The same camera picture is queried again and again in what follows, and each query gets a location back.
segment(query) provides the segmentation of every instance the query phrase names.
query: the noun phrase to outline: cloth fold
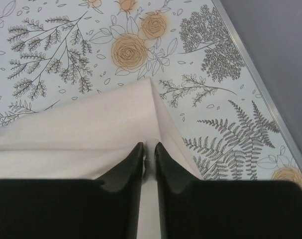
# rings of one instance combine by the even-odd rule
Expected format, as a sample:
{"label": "cloth fold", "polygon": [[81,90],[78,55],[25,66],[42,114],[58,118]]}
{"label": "cloth fold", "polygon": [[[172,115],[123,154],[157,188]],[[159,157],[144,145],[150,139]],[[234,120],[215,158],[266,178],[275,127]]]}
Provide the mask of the cloth fold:
{"label": "cloth fold", "polygon": [[[0,128],[0,178],[95,179],[148,139],[162,142],[173,159],[201,178],[150,79]],[[156,199],[151,177],[142,186],[138,238],[160,238]]]}

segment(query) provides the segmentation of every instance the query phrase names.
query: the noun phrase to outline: metal edge trim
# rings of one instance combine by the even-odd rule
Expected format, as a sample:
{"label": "metal edge trim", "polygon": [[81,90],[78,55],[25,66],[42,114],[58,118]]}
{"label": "metal edge trim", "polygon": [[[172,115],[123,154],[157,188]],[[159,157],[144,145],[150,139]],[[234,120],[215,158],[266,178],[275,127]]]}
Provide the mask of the metal edge trim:
{"label": "metal edge trim", "polygon": [[297,146],[296,142],[294,141],[292,135],[290,134],[284,120],[282,119],[274,101],[272,100],[263,80],[261,79],[253,61],[251,60],[243,42],[241,41],[234,25],[232,24],[224,6],[222,5],[220,0],[212,0],[213,4],[215,5],[221,19],[223,20],[224,24],[226,25],[228,32],[233,39],[234,44],[236,45],[239,53],[241,54],[243,60],[245,61],[248,71],[253,78],[258,90],[260,91],[264,102],[266,103],[268,110],[270,111],[272,117],[274,118],[275,122],[277,123],[279,130],[289,148],[292,156],[294,157],[301,173],[302,173],[302,153]]}

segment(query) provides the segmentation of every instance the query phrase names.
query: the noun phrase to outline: floral tablecloth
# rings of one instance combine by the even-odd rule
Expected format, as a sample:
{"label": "floral tablecloth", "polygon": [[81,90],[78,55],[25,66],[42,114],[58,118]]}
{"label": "floral tablecloth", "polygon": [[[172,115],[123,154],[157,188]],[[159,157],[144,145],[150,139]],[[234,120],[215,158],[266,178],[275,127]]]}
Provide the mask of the floral tablecloth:
{"label": "floral tablecloth", "polygon": [[205,180],[302,187],[210,0],[0,0],[0,127],[149,76]]}

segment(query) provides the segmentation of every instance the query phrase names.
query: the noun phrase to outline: rose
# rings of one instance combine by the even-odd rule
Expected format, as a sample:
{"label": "rose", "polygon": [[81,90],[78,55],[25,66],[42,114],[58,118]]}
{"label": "rose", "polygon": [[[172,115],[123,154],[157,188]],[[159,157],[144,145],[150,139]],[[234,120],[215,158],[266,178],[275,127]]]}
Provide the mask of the rose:
{"label": "rose", "polygon": [[123,11],[130,11],[133,9],[135,0],[120,0],[119,4]]}
{"label": "rose", "polygon": [[142,21],[141,30],[143,31],[146,38],[152,39],[160,37],[164,34],[166,29],[166,22],[161,15],[148,15]]}
{"label": "rose", "polygon": [[147,49],[136,35],[122,35],[112,45],[112,59],[115,65],[133,72],[146,60]]}
{"label": "rose", "polygon": [[102,4],[101,0],[88,0],[88,2],[92,3],[93,7],[99,7]]}
{"label": "rose", "polygon": [[285,166],[276,170],[271,179],[292,181],[302,187],[302,173],[298,168],[292,166]]}

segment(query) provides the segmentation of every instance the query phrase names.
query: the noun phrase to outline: orange flower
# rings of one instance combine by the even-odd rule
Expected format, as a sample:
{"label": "orange flower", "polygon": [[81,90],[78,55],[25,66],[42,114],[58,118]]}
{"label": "orange flower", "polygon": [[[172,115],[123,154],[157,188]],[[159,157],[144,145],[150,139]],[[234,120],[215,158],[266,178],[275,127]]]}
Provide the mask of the orange flower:
{"label": "orange flower", "polygon": [[129,72],[134,72],[142,66],[146,55],[147,49],[136,35],[123,35],[112,45],[112,59],[115,65]]}
{"label": "orange flower", "polygon": [[92,7],[99,7],[102,4],[101,0],[88,0],[88,2],[92,4]]}
{"label": "orange flower", "polygon": [[292,166],[286,166],[276,170],[271,179],[292,181],[302,187],[302,173],[298,168]]}
{"label": "orange flower", "polygon": [[123,11],[131,11],[133,9],[134,4],[136,4],[135,0],[120,0],[120,7]]}
{"label": "orange flower", "polygon": [[153,39],[160,37],[164,34],[166,29],[166,22],[161,17],[161,15],[148,15],[143,21],[142,21],[142,27],[141,30],[143,31],[146,38]]}

